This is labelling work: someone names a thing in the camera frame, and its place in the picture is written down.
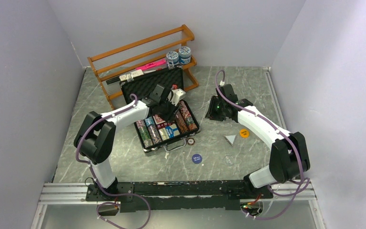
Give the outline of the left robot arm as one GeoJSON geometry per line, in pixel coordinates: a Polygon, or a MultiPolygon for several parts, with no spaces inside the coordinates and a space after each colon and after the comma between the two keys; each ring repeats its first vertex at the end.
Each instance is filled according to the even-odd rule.
{"type": "Polygon", "coordinates": [[[158,115],[166,122],[172,121],[185,96],[183,89],[158,84],[141,99],[130,94],[132,102],[122,108],[102,114],[93,111],[85,116],[74,139],[75,158],[88,165],[93,181],[99,187],[98,194],[104,200],[112,200],[120,194],[109,160],[117,131],[151,115],[158,115]]]}

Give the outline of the purple chip stack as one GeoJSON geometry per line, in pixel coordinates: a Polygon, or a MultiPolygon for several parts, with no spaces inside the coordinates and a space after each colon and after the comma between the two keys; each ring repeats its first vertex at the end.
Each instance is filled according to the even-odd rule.
{"type": "Polygon", "coordinates": [[[138,120],[136,121],[136,125],[138,128],[146,128],[146,123],[144,120],[138,120]]]}

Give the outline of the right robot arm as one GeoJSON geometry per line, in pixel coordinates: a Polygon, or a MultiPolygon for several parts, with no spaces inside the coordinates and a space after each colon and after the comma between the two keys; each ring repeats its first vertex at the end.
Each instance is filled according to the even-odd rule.
{"type": "Polygon", "coordinates": [[[310,169],[306,141],[300,132],[291,133],[261,114],[247,99],[239,100],[230,84],[219,83],[217,95],[211,97],[206,118],[224,121],[227,118],[256,134],[270,149],[268,165],[244,177],[243,192],[256,197],[261,187],[285,183],[310,169]]]}

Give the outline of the light blue chip stack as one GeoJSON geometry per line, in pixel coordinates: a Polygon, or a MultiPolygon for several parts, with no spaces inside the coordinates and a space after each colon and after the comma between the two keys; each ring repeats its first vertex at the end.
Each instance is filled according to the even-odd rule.
{"type": "Polygon", "coordinates": [[[154,119],[152,116],[144,119],[146,126],[152,126],[155,125],[154,119]]]}

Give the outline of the orange big blind button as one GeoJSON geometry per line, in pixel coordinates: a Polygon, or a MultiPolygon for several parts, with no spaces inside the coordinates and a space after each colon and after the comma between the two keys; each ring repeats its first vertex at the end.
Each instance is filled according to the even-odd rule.
{"type": "Polygon", "coordinates": [[[239,131],[239,135],[242,137],[242,138],[248,138],[250,136],[250,131],[248,129],[241,129],[239,131]]]}

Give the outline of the blue small blind button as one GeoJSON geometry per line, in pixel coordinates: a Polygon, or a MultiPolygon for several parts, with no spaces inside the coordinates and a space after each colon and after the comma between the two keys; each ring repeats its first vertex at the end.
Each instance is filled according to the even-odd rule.
{"type": "Polygon", "coordinates": [[[203,158],[202,158],[202,156],[200,154],[194,154],[194,155],[192,155],[192,162],[194,164],[200,164],[200,163],[202,163],[202,160],[203,160],[203,158]]]}

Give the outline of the blue Texas Hold'em card deck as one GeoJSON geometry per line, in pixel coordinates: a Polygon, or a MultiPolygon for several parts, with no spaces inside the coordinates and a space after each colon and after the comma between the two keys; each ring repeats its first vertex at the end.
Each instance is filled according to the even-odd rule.
{"type": "Polygon", "coordinates": [[[170,138],[174,138],[180,135],[180,130],[178,129],[178,126],[176,124],[167,125],[165,127],[160,128],[158,131],[163,141],[166,141],[170,138]]]}

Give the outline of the white triangle piece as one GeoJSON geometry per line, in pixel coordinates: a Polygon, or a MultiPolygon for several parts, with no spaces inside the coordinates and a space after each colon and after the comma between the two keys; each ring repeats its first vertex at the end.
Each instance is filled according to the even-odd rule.
{"type": "Polygon", "coordinates": [[[231,145],[233,146],[235,143],[237,135],[225,135],[224,138],[225,140],[231,145]]]}

